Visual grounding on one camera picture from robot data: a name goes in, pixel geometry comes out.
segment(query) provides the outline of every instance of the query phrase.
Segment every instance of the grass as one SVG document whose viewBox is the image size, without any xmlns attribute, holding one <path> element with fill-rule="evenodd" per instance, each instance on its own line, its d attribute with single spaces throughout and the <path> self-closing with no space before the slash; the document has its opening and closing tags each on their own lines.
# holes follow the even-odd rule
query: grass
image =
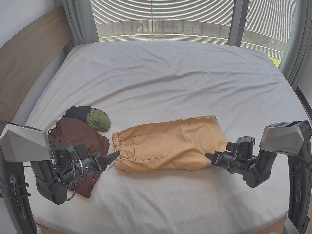
<svg viewBox="0 0 312 234">
<path fill-rule="evenodd" d="M 271 61 L 275 64 L 275 66 L 278 68 L 280 62 L 282 59 L 279 58 L 275 58 L 275 57 L 269 57 L 271 59 Z"/>
</svg>

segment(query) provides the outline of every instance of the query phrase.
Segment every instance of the tan shorts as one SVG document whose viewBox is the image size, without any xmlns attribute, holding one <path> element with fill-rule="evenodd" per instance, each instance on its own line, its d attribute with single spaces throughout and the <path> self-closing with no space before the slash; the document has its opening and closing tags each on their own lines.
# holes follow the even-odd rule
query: tan shorts
<svg viewBox="0 0 312 234">
<path fill-rule="evenodd" d="M 118 170 L 196 170 L 211 165 L 205 153 L 224 152 L 225 139 L 213 115 L 150 123 L 113 133 Z"/>
</svg>

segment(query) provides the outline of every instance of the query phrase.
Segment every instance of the robotic arm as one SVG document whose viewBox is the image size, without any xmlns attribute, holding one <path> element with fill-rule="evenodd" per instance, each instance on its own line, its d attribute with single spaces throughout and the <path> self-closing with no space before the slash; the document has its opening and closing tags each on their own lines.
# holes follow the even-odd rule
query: robotic arm
<svg viewBox="0 0 312 234">
<path fill-rule="evenodd" d="M 63 204 L 67 189 L 105 171 L 119 152 L 90 155 L 85 144 L 68 141 L 49 145 L 47 133 L 0 120 L 0 193 L 18 234 L 35 234 L 37 228 L 29 205 L 23 162 L 30 161 L 39 193 Z"/>
<path fill-rule="evenodd" d="M 290 201 L 288 218 L 299 233 L 304 233 L 309 223 L 307 216 L 312 184 L 311 127 L 307 121 L 282 122 L 266 126 L 260 142 L 258 156 L 253 155 L 255 139 L 243 136 L 236 143 L 228 142 L 226 150 L 206 154 L 214 166 L 229 173 L 243 175 L 249 187 L 256 187 L 271 175 L 278 153 L 288 155 L 290 176 Z"/>
</svg>

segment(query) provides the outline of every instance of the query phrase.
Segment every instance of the white wall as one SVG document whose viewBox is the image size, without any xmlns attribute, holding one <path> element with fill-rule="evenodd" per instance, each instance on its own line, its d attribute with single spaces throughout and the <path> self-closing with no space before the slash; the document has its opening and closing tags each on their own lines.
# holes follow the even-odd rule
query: white wall
<svg viewBox="0 0 312 234">
<path fill-rule="evenodd" d="M 312 50 L 305 69 L 301 72 L 298 79 L 298 87 L 312 107 Z"/>
<path fill-rule="evenodd" d="M 0 0 L 0 47 L 25 26 L 52 9 L 53 0 Z M 16 234 L 2 198 L 0 234 Z"/>
</svg>

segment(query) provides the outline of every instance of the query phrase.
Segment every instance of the bed sheet wrinkle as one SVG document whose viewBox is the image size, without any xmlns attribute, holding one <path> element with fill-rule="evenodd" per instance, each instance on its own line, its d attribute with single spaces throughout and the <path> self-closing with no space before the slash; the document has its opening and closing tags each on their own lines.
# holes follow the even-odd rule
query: bed sheet wrinkle
<svg viewBox="0 0 312 234">
<path fill-rule="evenodd" d="M 259 151 L 264 126 L 308 119 L 264 53 L 196 42 L 76 46 L 27 124 L 48 130 L 67 108 L 80 105 L 109 115 L 111 128 L 101 134 L 110 143 L 113 132 L 139 124 L 215 115 L 228 141 L 235 142 L 242 135 L 255 137 L 254 154 Z M 108 153 L 113 151 L 110 145 Z M 78 195 L 60 206 L 41 197 L 32 173 L 25 174 L 35 219 L 69 234 L 90 230 L 248 234 L 274 223 L 288 209 L 286 155 L 277 156 L 270 179 L 255 189 L 248 188 L 240 175 L 212 167 L 128 174 L 112 165 L 101 174 L 91 198 Z M 98 213 L 96 224 L 92 225 L 95 215 L 86 214 L 85 222 L 79 221 L 80 209 Z"/>
</svg>

